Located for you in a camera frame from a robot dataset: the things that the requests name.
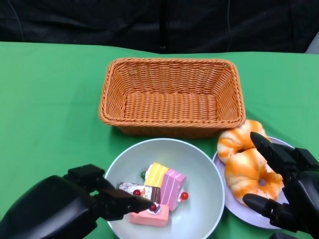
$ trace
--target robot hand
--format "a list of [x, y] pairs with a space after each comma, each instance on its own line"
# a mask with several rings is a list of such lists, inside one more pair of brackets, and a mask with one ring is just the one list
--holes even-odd
[[152, 206], [148, 199], [115, 189], [104, 173], [89, 164], [42, 180], [5, 214], [0, 239], [82, 239], [96, 228], [99, 217], [121, 220]]
[[[246, 194], [243, 201], [269, 218], [271, 225], [292, 232], [303, 231], [319, 239], [319, 163], [306, 149], [271, 143], [255, 132], [250, 137], [268, 165], [282, 175], [283, 192], [289, 204], [254, 194]], [[275, 234], [271, 238], [292, 237]]]

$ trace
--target cake slice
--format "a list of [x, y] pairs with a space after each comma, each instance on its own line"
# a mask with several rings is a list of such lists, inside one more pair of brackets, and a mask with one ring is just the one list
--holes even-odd
[[147, 170], [144, 185], [160, 187], [163, 177], [169, 168], [154, 162]]
[[169, 206], [172, 212], [181, 202], [180, 195], [183, 193], [183, 186], [186, 176], [173, 169], [168, 170], [164, 177], [160, 188], [160, 203]]
[[165, 227], [168, 222], [168, 214], [169, 207], [160, 204], [159, 209], [155, 212], [145, 210], [139, 213], [130, 213], [129, 222], [146, 226]]
[[136, 183], [123, 183], [121, 182], [119, 188], [125, 192], [133, 194], [135, 190], [140, 190], [141, 196], [150, 199], [153, 202], [160, 203], [160, 188], [146, 186], [143, 184]]

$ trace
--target wicker basket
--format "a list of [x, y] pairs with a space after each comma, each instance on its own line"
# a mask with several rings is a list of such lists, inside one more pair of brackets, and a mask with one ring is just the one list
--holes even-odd
[[229, 61], [124, 58], [109, 65], [99, 116], [125, 134], [201, 138], [241, 125], [245, 108]]

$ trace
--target orange-glazed donut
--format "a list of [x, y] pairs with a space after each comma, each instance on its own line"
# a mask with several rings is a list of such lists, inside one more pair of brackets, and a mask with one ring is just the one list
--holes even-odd
[[240, 127], [224, 131], [217, 143], [218, 157], [223, 163], [234, 154], [247, 149], [255, 148], [250, 139], [250, 132], [257, 132], [266, 137], [265, 130], [261, 123], [255, 120], [246, 120]]
[[243, 196], [253, 193], [277, 200], [283, 188], [283, 178], [275, 173], [257, 149], [232, 155], [225, 166], [225, 179], [234, 197], [243, 205]]

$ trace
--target yellow cake slice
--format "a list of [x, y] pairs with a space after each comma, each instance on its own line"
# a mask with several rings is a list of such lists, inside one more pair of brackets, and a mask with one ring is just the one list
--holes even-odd
[[147, 177], [144, 185], [160, 188], [163, 177], [168, 170], [169, 168], [154, 162], [147, 172]]

